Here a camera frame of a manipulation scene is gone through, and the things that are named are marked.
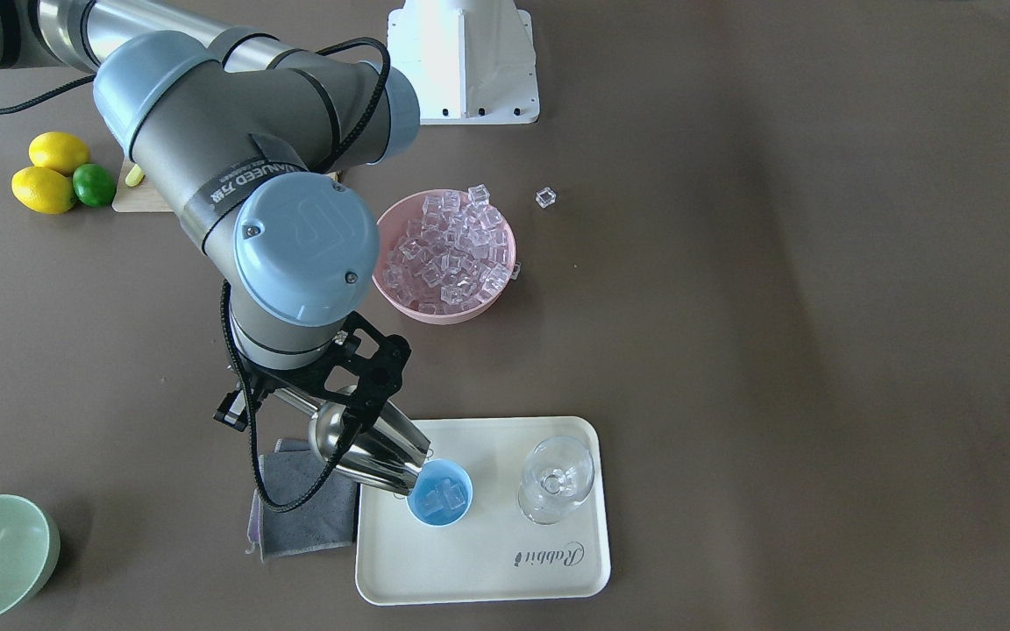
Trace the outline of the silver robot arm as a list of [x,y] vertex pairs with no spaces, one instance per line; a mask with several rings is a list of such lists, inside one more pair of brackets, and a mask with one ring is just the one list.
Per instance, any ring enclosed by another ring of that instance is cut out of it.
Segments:
[[368,430],[409,347],[357,313],[380,258],[331,172],[404,152],[416,90],[390,59],[334,60],[160,1],[0,1],[0,69],[73,67],[124,155],[227,280],[224,330],[256,396],[288,388]]

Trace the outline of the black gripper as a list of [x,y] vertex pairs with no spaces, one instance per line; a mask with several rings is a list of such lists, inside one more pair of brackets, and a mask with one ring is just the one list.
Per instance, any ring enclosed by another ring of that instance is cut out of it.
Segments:
[[312,400],[345,405],[350,422],[362,432],[372,430],[384,405],[403,386],[403,371],[409,362],[408,340],[383,336],[360,313],[352,312],[319,356],[297,369],[269,369],[239,352],[239,336],[233,334],[230,315],[221,312],[225,346],[239,385],[221,400],[213,419],[237,431],[248,427],[248,406],[258,410],[276,390],[289,390]]

